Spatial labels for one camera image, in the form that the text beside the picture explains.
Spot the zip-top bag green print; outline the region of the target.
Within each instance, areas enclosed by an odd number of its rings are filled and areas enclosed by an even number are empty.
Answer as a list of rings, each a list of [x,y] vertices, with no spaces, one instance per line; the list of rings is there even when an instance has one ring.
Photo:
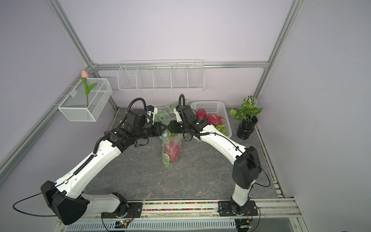
[[[166,130],[160,139],[162,141],[162,162],[165,167],[170,167],[179,158],[183,136]]]
[[[156,114],[154,122],[161,122],[162,124],[168,125],[170,121],[176,120],[174,109],[176,109],[178,105],[179,103],[175,102],[164,107],[157,107],[158,113]]]

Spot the pink dragon fruit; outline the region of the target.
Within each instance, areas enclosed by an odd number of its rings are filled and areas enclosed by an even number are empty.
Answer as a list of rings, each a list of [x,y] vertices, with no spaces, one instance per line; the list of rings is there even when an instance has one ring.
[[[223,117],[217,115],[217,114],[209,114],[207,117],[207,120],[214,125],[215,127],[224,125],[222,122]]]
[[[198,119],[207,119],[207,112],[204,109],[199,109],[197,111]]]

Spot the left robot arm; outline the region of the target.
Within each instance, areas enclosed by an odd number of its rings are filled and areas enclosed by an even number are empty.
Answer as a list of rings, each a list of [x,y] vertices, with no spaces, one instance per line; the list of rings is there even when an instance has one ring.
[[[134,99],[119,125],[98,139],[94,150],[84,160],[57,181],[42,184],[40,194],[55,217],[70,225],[85,215],[96,213],[126,215],[127,200],[121,194],[89,195],[84,190],[108,163],[129,147],[137,147],[138,140],[163,134],[166,127],[155,121],[157,112],[158,109],[147,105],[143,98]]]

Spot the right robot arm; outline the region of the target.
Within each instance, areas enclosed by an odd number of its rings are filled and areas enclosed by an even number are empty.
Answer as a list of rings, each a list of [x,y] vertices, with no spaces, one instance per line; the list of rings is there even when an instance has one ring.
[[[232,179],[235,188],[231,208],[225,211],[238,216],[247,213],[250,193],[257,184],[258,177],[264,173],[269,178],[261,166],[257,150],[253,146],[247,148],[234,142],[208,120],[199,119],[185,100],[185,96],[181,94],[174,109],[176,120],[170,122],[168,130],[172,133],[189,134],[192,138],[206,142],[229,160],[233,165]]]

